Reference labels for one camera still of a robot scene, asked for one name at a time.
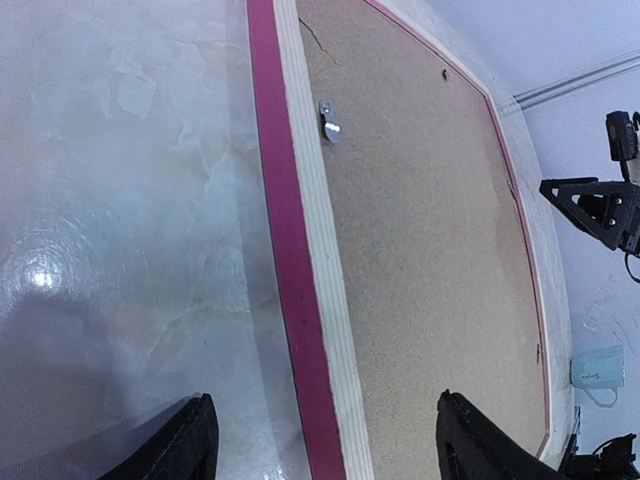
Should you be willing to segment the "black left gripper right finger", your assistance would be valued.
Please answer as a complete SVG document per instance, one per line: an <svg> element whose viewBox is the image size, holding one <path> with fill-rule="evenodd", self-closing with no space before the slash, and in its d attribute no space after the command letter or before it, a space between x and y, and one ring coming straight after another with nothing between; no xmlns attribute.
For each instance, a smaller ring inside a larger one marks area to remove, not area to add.
<svg viewBox="0 0 640 480"><path fill-rule="evenodd" d="M486 417L464 395L442 392L436 445L443 479L562 479Z"/></svg>

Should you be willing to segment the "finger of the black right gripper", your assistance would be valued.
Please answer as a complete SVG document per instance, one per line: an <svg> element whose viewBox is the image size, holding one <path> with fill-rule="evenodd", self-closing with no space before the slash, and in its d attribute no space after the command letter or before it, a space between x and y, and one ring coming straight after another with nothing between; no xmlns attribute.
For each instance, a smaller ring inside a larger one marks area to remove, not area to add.
<svg viewBox="0 0 640 480"><path fill-rule="evenodd" d="M639 186L596 177L542 180L540 193L610 250L639 249Z"/></svg>

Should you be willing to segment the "brown cardboard backing board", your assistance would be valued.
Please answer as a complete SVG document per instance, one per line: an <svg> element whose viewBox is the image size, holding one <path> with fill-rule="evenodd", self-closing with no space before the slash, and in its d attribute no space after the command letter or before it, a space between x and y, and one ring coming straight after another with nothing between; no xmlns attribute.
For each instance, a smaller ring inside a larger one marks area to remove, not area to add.
<svg viewBox="0 0 640 480"><path fill-rule="evenodd" d="M529 453L544 365L514 187L485 96L362 1L301 1L373 471L436 479L436 405L467 397Z"/></svg>

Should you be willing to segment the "pink wooden picture frame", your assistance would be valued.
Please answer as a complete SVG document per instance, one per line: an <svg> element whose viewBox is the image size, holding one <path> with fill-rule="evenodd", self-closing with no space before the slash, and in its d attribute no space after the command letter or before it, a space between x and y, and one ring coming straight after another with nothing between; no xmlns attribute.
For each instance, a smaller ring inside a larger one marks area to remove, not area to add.
<svg viewBox="0 0 640 480"><path fill-rule="evenodd" d="M514 169L488 93L452 55L407 21L380 2L362 2L451 63L486 98L514 187L534 285L544 365L545 434L538 451L528 453L542 461L550 406L540 288ZM342 130L333 106L313 97L298 3L252 1L248 5L267 207L294 384L312 477L378 479L322 151L324 144L339 142Z"/></svg>

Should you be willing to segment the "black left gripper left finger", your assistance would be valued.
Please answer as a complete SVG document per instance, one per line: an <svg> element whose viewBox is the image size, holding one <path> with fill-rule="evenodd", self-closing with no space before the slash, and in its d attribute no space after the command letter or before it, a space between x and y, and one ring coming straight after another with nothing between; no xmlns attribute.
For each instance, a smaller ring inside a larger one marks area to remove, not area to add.
<svg viewBox="0 0 640 480"><path fill-rule="evenodd" d="M100 480L216 478L219 424L213 399L189 399L149 440Z"/></svg>

